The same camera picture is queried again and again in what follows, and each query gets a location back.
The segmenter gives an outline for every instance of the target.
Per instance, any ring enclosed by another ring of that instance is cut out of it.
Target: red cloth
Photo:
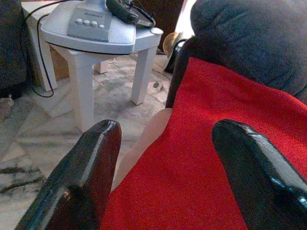
[[[246,229],[211,138],[224,118],[266,135],[307,179],[307,106],[191,58],[165,131],[110,195],[101,229]]]

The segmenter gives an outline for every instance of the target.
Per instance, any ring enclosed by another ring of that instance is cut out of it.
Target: red fabric
[[[307,179],[307,106],[191,58],[165,131],[110,195],[101,229],[246,229],[211,139],[224,118],[266,135]]]

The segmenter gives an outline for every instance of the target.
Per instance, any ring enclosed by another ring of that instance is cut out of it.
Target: table leg
[[[148,82],[153,69],[154,57],[157,47],[152,47],[138,52],[138,60],[135,67],[131,100],[135,104],[144,102]]]
[[[92,65],[78,67],[68,61],[76,126],[85,132],[94,125]]]
[[[33,44],[34,44],[34,50],[35,50],[37,61],[38,61],[38,64],[39,64],[40,82],[41,82],[43,88],[46,91],[50,91],[51,88],[49,86],[47,76],[46,76],[46,73],[45,73],[45,70],[44,70],[44,67],[43,67],[43,62],[42,62],[42,59],[41,59],[40,54],[39,54],[37,31],[36,31],[35,28],[33,28],[31,26],[28,26],[28,28],[30,29],[31,38],[32,38],[32,41],[33,41]],[[56,82],[56,77],[54,75],[54,69],[53,69],[53,64],[52,64],[50,47],[49,47],[49,44],[46,43],[41,36],[40,36],[40,45],[41,45],[42,56],[43,56],[43,59],[44,59],[44,63],[45,63],[46,69],[47,69],[47,73],[48,73],[48,76],[49,76],[49,79],[50,79],[51,86],[52,86],[53,89],[56,89],[57,88],[57,82]]]
[[[99,62],[95,64],[95,70],[97,70],[98,73],[105,73],[107,72],[108,64],[109,64],[109,60]]]

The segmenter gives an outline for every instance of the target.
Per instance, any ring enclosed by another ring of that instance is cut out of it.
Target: marble floor
[[[163,72],[165,61],[165,55],[156,55],[145,102],[138,106],[130,101],[136,55],[117,57],[105,74],[93,71],[95,121],[117,120],[122,128],[118,162],[149,119],[165,107],[171,79]],[[70,88],[69,79],[63,79],[52,98],[26,90],[0,124],[0,230],[14,229],[45,179],[81,136],[74,125]],[[37,90],[48,94],[41,87]]]

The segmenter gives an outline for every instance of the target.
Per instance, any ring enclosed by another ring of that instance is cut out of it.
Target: white side table
[[[43,2],[23,2],[22,6],[27,15],[32,10],[38,8],[41,5],[50,3],[50,1]],[[28,26],[31,29],[31,35],[33,42],[35,43],[36,29],[32,33],[33,25],[36,28],[36,23],[39,17],[51,12],[55,6],[47,7],[41,11],[37,11],[30,17]],[[131,93],[131,100],[135,104],[141,104],[144,102],[148,82],[150,79],[153,60],[155,57],[157,46],[160,43],[161,35],[163,31],[158,28],[138,29],[136,33],[135,52],[138,52],[138,59],[135,68],[134,81]],[[55,82],[54,71],[52,66],[51,55],[49,46],[46,42],[42,46],[43,58],[46,63],[51,82]],[[117,55],[99,55],[90,54],[85,52],[74,51],[59,46],[52,46],[57,50],[68,62],[69,74],[71,81],[71,93],[73,98],[74,116],[76,126],[82,131],[86,131],[94,124],[94,97],[93,97],[93,85],[92,85],[92,65],[99,63],[99,68],[102,68],[103,63],[116,57]]]

